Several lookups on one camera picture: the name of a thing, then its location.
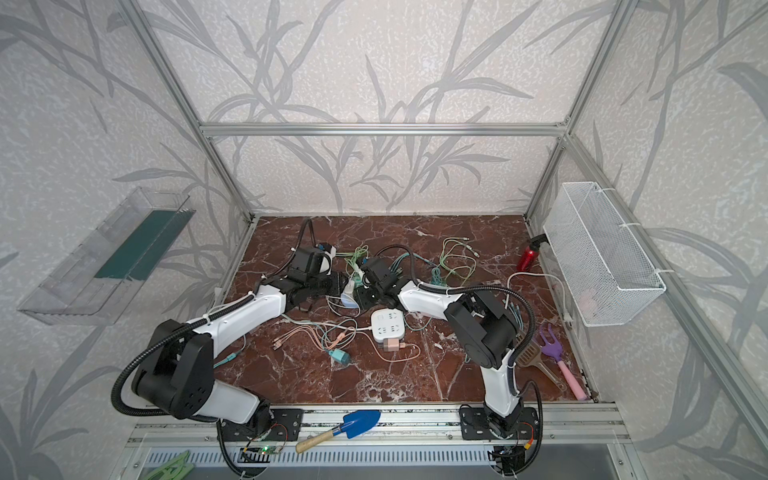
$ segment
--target blue garden trowel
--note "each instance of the blue garden trowel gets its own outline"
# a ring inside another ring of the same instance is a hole
[[[348,439],[353,439],[363,432],[368,432],[379,422],[382,413],[379,410],[357,410],[344,415],[344,423],[296,444],[296,453],[304,453],[318,443],[325,442],[340,433],[346,433]]]

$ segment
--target purple garden fork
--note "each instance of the purple garden fork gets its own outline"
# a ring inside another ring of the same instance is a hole
[[[571,387],[571,391],[574,393],[574,395],[576,395],[576,399],[579,401],[586,400],[587,394],[584,393],[581,385],[579,385],[576,381],[574,374],[571,373],[571,370],[568,369],[568,367],[565,365],[565,362],[563,362],[560,358],[560,356],[563,354],[563,346],[552,332],[552,324],[549,322],[547,322],[547,324],[549,325],[549,335],[554,339],[554,342],[549,342],[547,340],[547,336],[544,334],[544,324],[542,323],[538,327],[538,334],[541,335],[541,339],[544,340],[544,346],[542,346],[541,352],[547,356],[552,357],[555,362],[558,363],[560,371],[565,377],[565,381],[568,382],[568,386]]]

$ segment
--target dark green mat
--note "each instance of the dark green mat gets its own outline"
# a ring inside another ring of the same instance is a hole
[[[96,278],[123,279],[129,276],[133,280],[146,280],[193,214],[194,210],[151,211],[96,272]]]

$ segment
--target robotic arm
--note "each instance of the robotic arm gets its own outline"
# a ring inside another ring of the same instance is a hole
[[[284,276],[265,279],[242,299],[199,319],[160,324],[150,347],[119,375],[112,390],[113,406],[127,415],[226,419],[253,430],[253,436],[265,432],[271,425],[269,401],[216,380],[214,359],[245,333],[307,298],[339,296],[348,277],[331,269],[335,254],[336,249],[327,243],[296,248]],[[392,272],[378,257],[365,259],[359,267],[363,286],[355,289],[355,300],[361,310],[385,305],[451,324],[470,359],[481,366],[489,426],[499,438],[509,437],[522,408],[515,385],[515,353],[524,349],[535,330],[530,306],[512,292],[523,302],[531,320],[528,335],[517,344],[518,325],[489,291],[506,291],[503,287],[446,289],[426,285],[413,275],[408,278]],[[157,409],[133,409],[122,402],[122,386],[134,369],[137,372],[131,389]]]

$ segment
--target pink handle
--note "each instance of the pink handle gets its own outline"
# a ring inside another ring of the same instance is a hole
[[[560,360],[558,362],[558,366],[560,367],[560,371],[563,373],[563,376],[565,377],[565,381],[568,382],[568,386],[571,387],[571,391],[576,395],[576,400],[586,400],[587,394],[584,393],[584,390],[581,389],[581,385],[578,384],[578,381],[574,377],[574,374],[571,373],[571,370],[568,369],[567,366],[565,366],[565,362]]]

